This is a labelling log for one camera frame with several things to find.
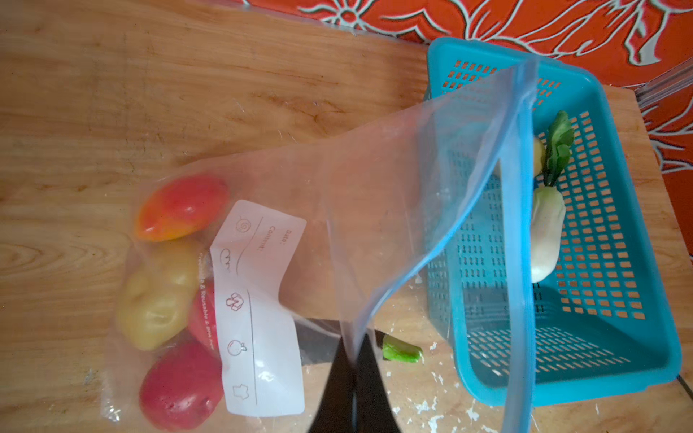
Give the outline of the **clear zip top bag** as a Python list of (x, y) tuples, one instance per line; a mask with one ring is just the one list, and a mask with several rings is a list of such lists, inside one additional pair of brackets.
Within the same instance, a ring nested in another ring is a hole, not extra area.
[(168, 351), (198, 341), (187, 324), (159, 348), (142, 351), (115, 322), (127, 278), (155, 245), (168, 242), (135, 235), (140, 207), (168, 182), (210, 174), (230, 192), (209, 226), (170, 240), (198, 242), (199, 288), (214, 281), (214, 357), (224, 392), (200, 427), (177, 432), (262, 432), (292, 423), (308, 432), (339, 339), (355, 378), (365, 335), (383, 382), (388, 355), (419, 356), (407, 347), (389, 348), (375, 330), (375, 316), (443, 252), (489, 180), (498, 178), (511, 332), (502, 429), (527, 431), (536, 354), (529, 241), (538, 67), (520, 61), (317, 144), (207, 158), (144, 184), (126, 224), (131, 247), (106, 340), (102, 416), (168, 432), (142, 413), (140, 387)]

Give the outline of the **red tomato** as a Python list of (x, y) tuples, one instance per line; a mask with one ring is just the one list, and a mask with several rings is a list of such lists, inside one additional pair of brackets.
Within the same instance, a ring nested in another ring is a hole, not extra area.
[(195, 295), (189, 310), (188, 330), (211, 354), (218, 355), (215, 290), (212, 279), (205, 280)]

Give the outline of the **red yellow mango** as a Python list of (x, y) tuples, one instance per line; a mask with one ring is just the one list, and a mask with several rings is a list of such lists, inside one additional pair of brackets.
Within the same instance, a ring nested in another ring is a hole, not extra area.
[(229, 199), (225, 180), (198, 174), (172, 180), (144, 201), (135, 218), (135, 235), (148, 242), (178, 239), (218, 218)]

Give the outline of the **dark red apple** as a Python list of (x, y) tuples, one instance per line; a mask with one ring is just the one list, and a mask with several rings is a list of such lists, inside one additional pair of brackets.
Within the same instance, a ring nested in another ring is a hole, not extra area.
[(181, 343), (144, 377), (139, 405), (157, 429), (177, 432), (200, 427), (222, 399), (220, 361), (196, 340)]

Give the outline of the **yellow potato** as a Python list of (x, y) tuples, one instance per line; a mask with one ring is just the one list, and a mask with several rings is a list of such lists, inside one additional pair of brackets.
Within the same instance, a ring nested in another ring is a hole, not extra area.
[(187, 327), (199, 289), (200, 251), (192, 240), (155, 245), (127, 278), (115, 303), (115, 325), (134, 348), (153, 351)]

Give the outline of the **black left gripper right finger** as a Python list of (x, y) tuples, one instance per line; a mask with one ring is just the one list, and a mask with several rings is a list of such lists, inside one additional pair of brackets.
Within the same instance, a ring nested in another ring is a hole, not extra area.
[(363, 433), (400, 433), (374, 347), (365, 335), (356, 364), (354, 429)]

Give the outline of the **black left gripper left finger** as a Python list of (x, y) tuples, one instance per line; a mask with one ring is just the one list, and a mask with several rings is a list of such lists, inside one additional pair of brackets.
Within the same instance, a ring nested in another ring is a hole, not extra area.
[(343, 339), (339, 339), (328, 382), (309, 433), (351, 433), (355, 431), (355, 368)]

